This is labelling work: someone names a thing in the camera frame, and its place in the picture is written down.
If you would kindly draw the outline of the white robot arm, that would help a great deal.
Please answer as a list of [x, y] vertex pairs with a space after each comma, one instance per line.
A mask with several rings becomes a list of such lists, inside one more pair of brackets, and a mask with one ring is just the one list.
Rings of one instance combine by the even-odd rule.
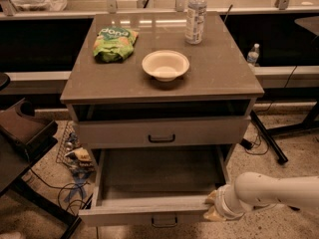
[[209, 221], [228, 221], [245, 213], [276, 204], [316, 211], [319, 208], [319, 177], [274, 178], [256, 172], [238, 175], [230, 184], [213, 190], [205, 199]]

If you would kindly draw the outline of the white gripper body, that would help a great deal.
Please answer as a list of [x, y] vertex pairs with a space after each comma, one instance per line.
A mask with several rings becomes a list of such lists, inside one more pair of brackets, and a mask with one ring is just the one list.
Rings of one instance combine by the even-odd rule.
[[253, 209], [252, 205], [246, 204], [238, 198], [234, 186], [231, 184], [225, 184], [217, 189], [214, 207], [218, 214], [226, 220], [239, 219]]

